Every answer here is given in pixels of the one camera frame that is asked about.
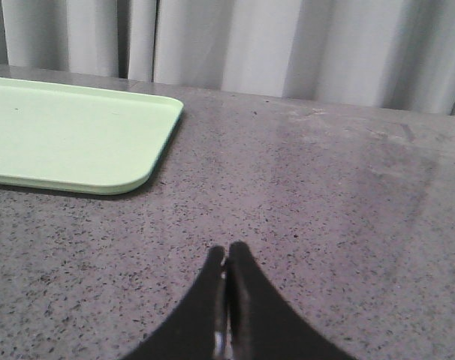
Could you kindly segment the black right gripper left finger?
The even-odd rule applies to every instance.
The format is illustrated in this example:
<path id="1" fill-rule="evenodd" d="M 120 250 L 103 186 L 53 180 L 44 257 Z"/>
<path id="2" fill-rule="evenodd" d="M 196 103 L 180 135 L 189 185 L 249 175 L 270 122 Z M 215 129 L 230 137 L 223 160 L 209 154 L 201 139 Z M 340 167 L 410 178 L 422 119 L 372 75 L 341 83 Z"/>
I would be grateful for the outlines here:
<path id="1" fill-rule="evenodd" d="M 224 248 L 209 249 L 195 282 L 167 319 L 126 359 L 223 359 L 227 339 Z"/>

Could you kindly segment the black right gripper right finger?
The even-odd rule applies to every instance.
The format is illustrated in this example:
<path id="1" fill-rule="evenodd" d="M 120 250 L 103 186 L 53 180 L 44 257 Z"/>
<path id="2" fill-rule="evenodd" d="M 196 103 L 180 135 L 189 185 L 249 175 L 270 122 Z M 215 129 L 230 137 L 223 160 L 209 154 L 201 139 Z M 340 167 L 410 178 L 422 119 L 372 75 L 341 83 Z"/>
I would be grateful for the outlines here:
<path id="1" fill-rule="evenodd" d="M 351 359 L 290 307 L 249 246 L 231 244 L 227 294 L 235 359 Z"/>

